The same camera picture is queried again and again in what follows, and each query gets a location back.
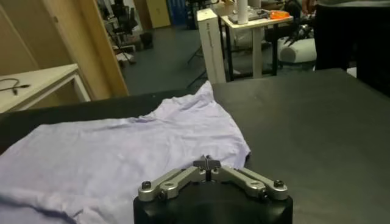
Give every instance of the white table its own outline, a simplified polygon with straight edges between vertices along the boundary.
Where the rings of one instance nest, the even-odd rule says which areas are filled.
[[[0,91],[0,113],[28,109],[69,82],[73,83],[74,90],[82,102],[91,101],[79,77],[78,70],[77,64],[72,64],[0,76],[0,80],[18,79],[19,85],[30,85],[28,88],[17,88],[17,95],[14,95],[11,89]],[[0,89],[12,87],[14,84],[13,80],[1,81]]]
[[[230,81],[234,80],[233,76],[233,63],[232,63],[232,49],[230,46],[230,29],[240,30],[240,29],[252,29],[252,47],[253,47],[253,77],[261,78],[263,76],[263,54],[261,53],[261,42],[264,39],[264,27],[274,25],[274,33],[277,33],[278,24],[285,23],[293,20],[293,17],[290,16],[285,19],[257,19],[249,21],[247,24],[234,24],[232,23],[227,15],[221,16],[221,19],[225,23],[226,29],[226,42],[227,42],[227,59],[229,64],[229,77]],[[272,62],[272,73],[276,75],[277,70],[277,38],[274,38],[272,42],[272,53],[273,53],[273,62]]]

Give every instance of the white container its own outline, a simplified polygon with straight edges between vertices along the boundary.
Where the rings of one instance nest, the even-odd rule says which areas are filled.
[[[197,22],[208,80],[210,83],[225,83],[226,76],[218,29],[218,16],[212,9],[202,9],[197,11]]]
[[[248,0],[236,0],[238,11],[238,24],[248,23]]]

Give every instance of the black table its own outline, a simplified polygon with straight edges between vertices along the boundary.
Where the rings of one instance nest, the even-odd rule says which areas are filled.
[[[343,71],[215,85],[252,154],[247,167],[281,179],[294,223],[388,223],[390,100]],[[3,115],[4,150],[40,124],[147,114],[188,91],[103,100]]]

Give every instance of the bolt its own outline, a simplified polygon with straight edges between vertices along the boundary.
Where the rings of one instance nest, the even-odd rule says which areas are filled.
[[[165,191],[161,191],[161,192],[158,194],[158,199],[160,199],[161,201],[166,200],[166,193],[165,193]]]
[[[152,187],[152,183],[150,181],[142,182],[141,188],[142,190],[146,190]]]
[[[285,184],[281,180],[275,180],[274,181],[274,187],[283,187]]]
[[[258,198],[259,198],[260,200],[265,200],[265,199],[268,198],[266,189],[263,188],[262,190],[259,191],[259,193],[258,193]]]

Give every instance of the white cylinder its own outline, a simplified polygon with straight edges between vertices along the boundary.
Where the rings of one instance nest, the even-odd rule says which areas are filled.
[[[238,10],[238,24],[248,23],[248,0],[236,0]]]

